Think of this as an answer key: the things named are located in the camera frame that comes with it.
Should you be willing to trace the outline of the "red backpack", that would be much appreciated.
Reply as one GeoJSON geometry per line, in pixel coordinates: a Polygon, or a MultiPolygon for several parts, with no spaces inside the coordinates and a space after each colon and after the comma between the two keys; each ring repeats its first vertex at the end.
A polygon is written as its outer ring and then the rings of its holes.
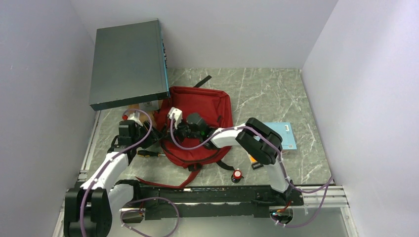
{"type": "Polygon", "coordinates": [[[182,122],[193,125],[196,130],[197,138],[186,138],[180,143],[183,147],[194,147],[200,144],[210,132],[218,128],[233,126],[229,95],[221,90],[202,88],[202,85],[209,79],[211,76],[205,77],[194,87],[170,87],[170,97],[164,99],[161,108],[154,113],[155,127],[163,134],[160,146],[164,154],[173,164],[190,171],[189,177],[176,186],[176,189],[185,188],[206,164],[216,163],[223,169],[234,170],[234,167],[222,161],[230,151],[230,147],[218,149],[212,144],[205,144],[195,150],[183,150],[174,144],[170,136],[168,113],[171,107],[180,109],[183,112],[182,122]]]}

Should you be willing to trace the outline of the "light blue book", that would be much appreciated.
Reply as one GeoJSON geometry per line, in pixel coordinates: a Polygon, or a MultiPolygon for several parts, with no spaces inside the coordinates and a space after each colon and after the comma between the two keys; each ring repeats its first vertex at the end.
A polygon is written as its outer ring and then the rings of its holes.
{"type": "Polygon", "coordinates": [[[264,124],[282,137],[283,151],[297,150],[293,129],[289,122],[265,122],[264,124]]]}

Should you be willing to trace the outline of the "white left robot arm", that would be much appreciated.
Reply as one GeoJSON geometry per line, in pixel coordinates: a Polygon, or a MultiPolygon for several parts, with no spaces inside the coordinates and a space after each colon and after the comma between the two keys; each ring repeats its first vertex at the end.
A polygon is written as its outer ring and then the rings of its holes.
{"type": "Polygon", "coordinates": [[[117,178],[131,164],[139,147],[148,148],[159,135],[148,121],[120,121],[106,157],[84,183],[70,188],[65,195],[63,233],[66,237],[106,237],[114,214],[123,205],[136,207],[142,193],[117,178]]]}

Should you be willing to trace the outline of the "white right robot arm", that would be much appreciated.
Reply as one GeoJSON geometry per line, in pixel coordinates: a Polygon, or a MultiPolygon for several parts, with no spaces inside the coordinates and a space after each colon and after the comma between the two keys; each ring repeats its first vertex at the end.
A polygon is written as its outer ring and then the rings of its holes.
{"type": "Polygon", "coordinates": [[[241,146],[256,161],[261,163],[273,189],[272,198],[278,205],[284,205],[292,197],[292,181],[287,175],[282,153],[282,137],[256,118],[249,118],[246,123],[234,127],[218,128],[209,133],[204,140],[194,147],[181,146],[174,137],[174,115],[170,118],[170,136],[176,146],[183,150],[195,150],[205,144],[216,148],[241,146]]]}

